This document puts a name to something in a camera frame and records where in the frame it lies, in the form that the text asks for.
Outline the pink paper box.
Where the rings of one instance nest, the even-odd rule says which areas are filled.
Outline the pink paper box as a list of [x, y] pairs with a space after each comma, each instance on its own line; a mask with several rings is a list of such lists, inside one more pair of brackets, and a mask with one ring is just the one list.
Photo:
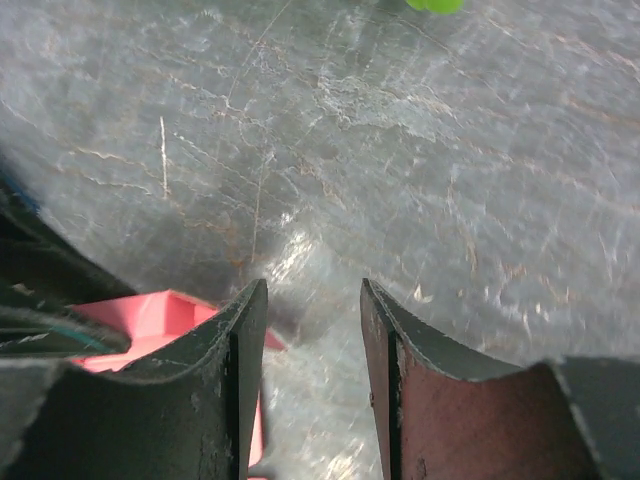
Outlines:
[[73, 362], [92, 372], [119, 371], [214, 317], [218, 306], [165, 290], [76, 305], [74, 310], [125, 331], [131, 339], [123, 354], [76, 357]]

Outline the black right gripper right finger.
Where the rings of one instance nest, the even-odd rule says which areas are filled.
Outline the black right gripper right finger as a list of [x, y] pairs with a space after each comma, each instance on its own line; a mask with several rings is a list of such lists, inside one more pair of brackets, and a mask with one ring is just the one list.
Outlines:
[[360, 293], [370, 402], [387, 479], [635, 479], [639, 363], [565, 356], [519, 367]]

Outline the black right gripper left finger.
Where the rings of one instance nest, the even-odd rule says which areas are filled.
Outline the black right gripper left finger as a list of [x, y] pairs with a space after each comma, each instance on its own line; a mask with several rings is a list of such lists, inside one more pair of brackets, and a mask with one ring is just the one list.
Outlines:
[[1, 362], [5, 479], [244, 479], [268, 289], [114, 373], [67, 360]]

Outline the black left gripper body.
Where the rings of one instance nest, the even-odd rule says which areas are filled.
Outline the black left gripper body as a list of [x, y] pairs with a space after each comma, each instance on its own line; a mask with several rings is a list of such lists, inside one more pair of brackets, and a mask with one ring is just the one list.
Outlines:
[[1, 280], [64, 305], [136, 293], [53, 230], [6, 173], [1, 174]]

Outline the green leafy vegetable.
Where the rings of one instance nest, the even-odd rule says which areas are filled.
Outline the green leafy vegetable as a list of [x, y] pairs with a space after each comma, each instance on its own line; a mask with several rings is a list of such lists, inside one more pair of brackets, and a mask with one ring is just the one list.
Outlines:
[[459, 11], [464, 0], [406, 0], [406, 3], [416, 11], [449, 15]]

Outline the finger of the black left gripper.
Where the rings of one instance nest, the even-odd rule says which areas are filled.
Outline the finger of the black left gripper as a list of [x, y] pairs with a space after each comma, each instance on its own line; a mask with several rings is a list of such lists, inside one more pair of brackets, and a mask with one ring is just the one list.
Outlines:
[[91, 357], [119, 354], [130, 336], [112, 326], [42, 297], [1, 283], [3, 357]]

